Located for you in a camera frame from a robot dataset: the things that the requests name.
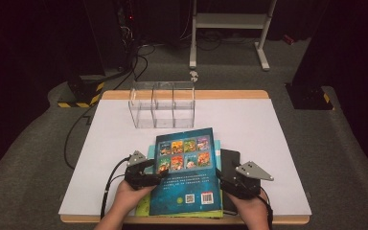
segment human hand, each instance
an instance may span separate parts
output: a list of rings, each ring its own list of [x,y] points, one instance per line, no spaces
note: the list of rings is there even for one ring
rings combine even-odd
[[[267,209],[261,200],[254,197],[251,199],[239,199],[228,194],[229,198],[238,209],[243,222],[249,230],[268,230]],[[260,197],[267,201],[267,196],[261,191]]]
[[[156,186],[151,186],[134,190],[125,180],[123,180],[116,190],[115,199],[111,208],[103,219],[101,219],[95,229],[122,229],[124,218],[127,214],[155,187]]]

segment gray carpet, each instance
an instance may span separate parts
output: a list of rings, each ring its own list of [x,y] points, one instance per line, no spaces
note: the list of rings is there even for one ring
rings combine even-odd
[[[309,44],[292,46],[267,41],[270,71],[264,72],[252,44],[221,44],[198,49],[196,89],[263,89],[273,101],[292,158],[307,192],[312,216],[306,225],[275,225],[274,229],[368,229],[368,160],[350,130],[337,96],[323,87],[335,109],[295,110],[285,89]],[[200,40],[204,49],[216,43]],[[149,66],[139,81],[188,81],[189,48],[168,46],[140,50]],[[145,67],[139,59],[136,73]],[[107,81],[115,88],[123,78]],[[119,87],[129,89],[132,77]],[[86,108],[59,108],[65,83],[48,95],[51,107],[35,119],[11,145],[0,162],[0,229],[92,229],[94,224],[63,223],[58,209],[72,176],[63,158],[67,133]],[[95,114],[95,107],[88,115]],[[89,126],[80,120],[71,132],[67,157],[79,158]],[[209,226],[135,226],[126,229],[223,229]]]

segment acrylic box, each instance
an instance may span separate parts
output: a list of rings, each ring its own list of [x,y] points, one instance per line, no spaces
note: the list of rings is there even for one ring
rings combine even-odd
[[[135,82],[129,96],[135,127],[194,127],[194,90],[192,81]]]

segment wooden table edge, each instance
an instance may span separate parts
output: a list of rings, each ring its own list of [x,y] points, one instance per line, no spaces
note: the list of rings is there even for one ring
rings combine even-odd
[[[102,100],[128,100],[129,90],[108,90]],[[264,90],[196,90],[196,100],[206,99],[269,99]]]
[[[95,223],[100,221],[99,216],[61,215],[61,220],[68,223]],[[310,221],[309,215],[275,216],[273,224],[303,225]],[[244,224],[239,216],[224,218],[169,218],[169,217],[126,217],[126,224]]]

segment children's book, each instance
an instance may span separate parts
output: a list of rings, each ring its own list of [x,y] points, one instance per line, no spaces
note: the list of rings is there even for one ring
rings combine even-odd
[[[211,128],[157,136],[148,158],[154,156],[154,173],[169,175],[141,200],[136,216],[222,218],[219,145]]]

